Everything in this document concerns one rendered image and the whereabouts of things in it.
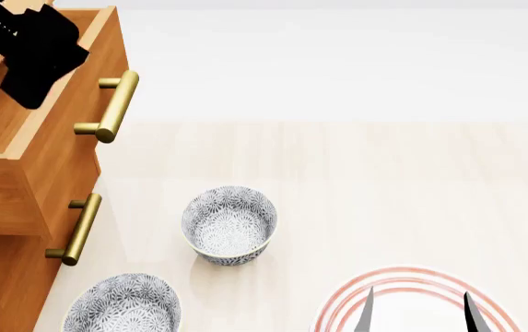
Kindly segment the grey floral patterned bowl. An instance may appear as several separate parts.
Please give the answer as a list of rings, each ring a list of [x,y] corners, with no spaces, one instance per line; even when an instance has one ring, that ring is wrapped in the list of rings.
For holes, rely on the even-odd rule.
[[[99,281],[72,303],[61,332],[181,332],[175,290],[147,273],[122,273]]]
[[[190,247],[214,265],[235,267],[253,261],[270,243],[276,207],[250,187],[225,185],[206,190],[182,213],[181,228]]]

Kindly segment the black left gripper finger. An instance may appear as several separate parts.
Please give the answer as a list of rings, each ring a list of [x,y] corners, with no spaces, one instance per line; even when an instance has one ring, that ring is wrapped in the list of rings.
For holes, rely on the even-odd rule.
[[[54,82],[61,77],[57,65],[35,65],[16,68],[7,65],[0,89],[21,107],[37,110],[46,99]]]

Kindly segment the white plate with red rings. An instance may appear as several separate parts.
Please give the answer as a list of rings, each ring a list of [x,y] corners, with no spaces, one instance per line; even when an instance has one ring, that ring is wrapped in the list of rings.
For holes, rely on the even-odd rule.
[[[493,298],[450,273],[417,265],[364,271],[328,293],[310,332],[353,332],[374,295],[370,332],[467,332],[463,296],[469,293],[491,332],[523,332]]]

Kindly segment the wooden cabinet drawer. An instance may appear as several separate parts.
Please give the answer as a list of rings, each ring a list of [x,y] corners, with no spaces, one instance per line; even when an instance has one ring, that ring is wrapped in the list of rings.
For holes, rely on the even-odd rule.
[[[60,266],[41,237],[0,235],[0,332],[32,332]]]
[[[27,110],[0,89],[0,235],[57,237],[72,223],[68,204],[87,198],[100,174],[93,135],[75,124],[96,123],[112,90],[100,79],[128,68],[118,11],[69,9],[86,62],[59,79],[37,110]],[[0,83],[7,69],[0,65]]]

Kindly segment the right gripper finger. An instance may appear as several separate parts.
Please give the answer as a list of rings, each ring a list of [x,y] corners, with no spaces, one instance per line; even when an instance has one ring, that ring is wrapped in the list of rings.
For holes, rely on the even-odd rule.
[[[370,332],[371,315],[374,303],[374,288],[370,288],[370,292],[364,303],[364,308],[361,312],[360,318],[353,332]]]
[[[468,291],[463,295],[463,306],[467,332],[492,332]]]

